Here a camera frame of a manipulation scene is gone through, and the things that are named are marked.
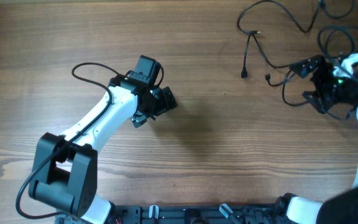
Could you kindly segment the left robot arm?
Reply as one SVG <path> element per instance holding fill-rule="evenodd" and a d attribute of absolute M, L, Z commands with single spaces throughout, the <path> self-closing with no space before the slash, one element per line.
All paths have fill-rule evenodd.
<path fill-rule="evenodd" d="M 160 86 L 163 77 L 161 64 L 142 55 L 135 69 L 116 73 L 103 86 L 101 101 L 78 123 L 59 135 L 45 133 L 37 143 L 32 172 L 17 194 L 17 212 L 33 220 L 51 216 L 21 210 L 27 191 L 56 209 L 52 216 L 58 223 L 121 223 L 114 204 L 96 193 L 98 154 L 126 120 L 138 128 L 177 107 L 170 88 Z"/>

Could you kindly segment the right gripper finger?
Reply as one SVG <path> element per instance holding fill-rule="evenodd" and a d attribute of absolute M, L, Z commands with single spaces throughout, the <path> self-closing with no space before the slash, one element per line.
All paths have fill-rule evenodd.
<path fill-rule="evenodd" d="M 321 114 L 326 114 L 333 107 L 333 102 L 320 96 L 317 91 L 304 91 L 302 97 Z"/>
<path fill-rule="evenodd" d="M 324 64 L 324 57 L 322 55 L 315 55 L 311 58 L 301 60 L 289 65 L 291 71 L 301 78 L 305 78 L 309 73 L 316 70 L 320 65 Z"/>

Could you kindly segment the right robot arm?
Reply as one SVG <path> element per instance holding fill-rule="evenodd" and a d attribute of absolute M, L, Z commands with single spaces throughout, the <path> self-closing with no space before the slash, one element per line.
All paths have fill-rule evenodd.
<path fill-rule="evenodd" d="M 325 62 L 323 56 L 303 60 L 290 67 L 291 72 L 304 78 L 311 73 L 315 89 L 306 91 L 303 97 L 314 109 L 328 114 L 336 104 L 350 105 L 349 112 L 358 124 L 358 53 L 335 62 Z M 358 223 L 358 137 L 352 133 L 340 140 L 330 141 L 325 130 L 312 132 L 323 138 L 322 142 L 297 141 L 298 150 L 293 158 L 305 173 L 318 168 L 320 171 L 353 168 L 354 181 L 349 190 L 325 202 L 308 200 L 295 194 L 285 194 L 277 199 L 270 212 L 275 223 Z"/>

